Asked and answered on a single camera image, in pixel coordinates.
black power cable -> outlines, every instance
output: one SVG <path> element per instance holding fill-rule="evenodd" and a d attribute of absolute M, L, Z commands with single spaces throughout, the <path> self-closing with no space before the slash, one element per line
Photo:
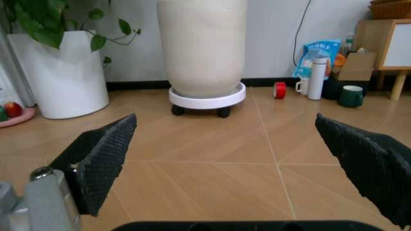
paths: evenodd
<path fill-rule="evenodd" d="M 296 47 L 297 47 L 297 37 L 298 37 L 298 33 L 300 33 L 301 26 L 302 26 L 302 24 L 303 24 L 304 18 L 305 18 L 305 16 L 306 16 L 306 13 L 307 13 L 307 10 L 308 10 L 308 6 L 311 4 L 311 1 L 312 1 L 312 0 L 309 0 L 308 3 L 307 3 L 306 9 L 304 10 L 303 17 L 301 18 L 300 26 L 298 27 L 297 33 L 295 34 L 295 39 L 294 39 L 294 51 L 293 51 L 293 63 L 294 63 L 294 66 L 297 66 L 297 64 L 295 63 L 295 49 L 296 49 Z"/>

caster wheel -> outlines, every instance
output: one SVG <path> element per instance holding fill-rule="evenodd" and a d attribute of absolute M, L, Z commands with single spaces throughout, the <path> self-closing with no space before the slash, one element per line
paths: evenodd
<path fill-rule="evenodd" d="M 171 107 L 171 112 L 175 115 L 175 116 L 181 116 L 184 114 L 184 108 L 177 106 L 177 105 L 173 105 Z"/>
<path fill-rule="evenodd" d="M 217 114 L 218 114 L 218 116 L 220 116 L 221 118 L 227 118 L 227 117 L 229 117 L 229 116 L 230 116 L 230 112 L 231 112 L 230 107 L 223 107 L 223 108 L 217 109 Z"/>

wicker basket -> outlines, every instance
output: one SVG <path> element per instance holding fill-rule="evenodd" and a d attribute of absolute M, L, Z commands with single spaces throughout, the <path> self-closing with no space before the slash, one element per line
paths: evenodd
<path fill-rule="evenodd" d="M 394 1 L 402 1 L 402 0 L 373 0 L 370 3 L 371 3 L 371 5 L 377 5 L 377 4 L 384 4 L 384 3 L 394 2 Z"/>
<path fill-rule="evenodd" d="M 402 0 L 370 6 L 374 19 L 411 18 L 411 0 Z"/>

cardboard box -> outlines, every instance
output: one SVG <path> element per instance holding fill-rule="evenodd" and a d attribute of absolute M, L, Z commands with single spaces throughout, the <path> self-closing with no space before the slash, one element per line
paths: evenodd
<path fill-rule="evenodd" d="M 333 68 L 333 77 L 336 80 L 370 81 L 375 58 L 373 52 L 350 53 L 343 67 Z"/>

wooden cabinet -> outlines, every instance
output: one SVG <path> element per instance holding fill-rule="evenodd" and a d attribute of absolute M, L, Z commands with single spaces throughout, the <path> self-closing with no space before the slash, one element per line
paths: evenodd
<path fill-rule="evenodd" d="M 398 100 L 407 72 L 411 70 L 411 19 L 360 21 L 354 46 L 377 53 L 374 68 L 381 71 L 379 88 L 384 81 L 384 70 L 399 71 L 391 93 L 391 99 Z"/>

